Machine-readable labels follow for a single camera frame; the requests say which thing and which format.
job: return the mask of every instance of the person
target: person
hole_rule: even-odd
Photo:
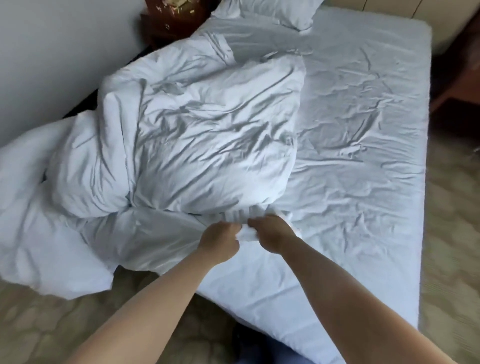
[[[299,239],[283,219],[266,216],[248,224],[261,246],[280,254],[292,269],[348,364],[454,363],[348,272]],[[192,254],[130,299],[67,364],[156,363],[202,279],[239,250],[240,229],[227,222],[208,227]]]

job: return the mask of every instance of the floor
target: floor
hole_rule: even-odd
[[[480,364],[480,157],[430,138],[420,329],[460,364]],[[0,362],[55,364],[155,276],[120,270],[112,291],[74,301],[0,282]],[[159,363],[232,363],[233,320],[195,297]]]

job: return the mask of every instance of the fist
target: fist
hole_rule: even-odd
[[[257,230],[260,245],[274,254],[281,254],[282,244],[285,241],[297,238],[292,228],[282,218],[275,215],[250,218],[248,226]]]
[[[205,253],[214,265],[226,262],[240,249],[236,237],[240,229],[240,224],[224,221],[210,225],[202,234],[197,250]]]

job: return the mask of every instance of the white comforter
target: white comforter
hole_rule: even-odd
[[[55,204],[80,217],[133,206],[207,214],[270,204],[297,151],[305,67],[236,64],[223,36],[177,42],[108,77],[50,163]]]

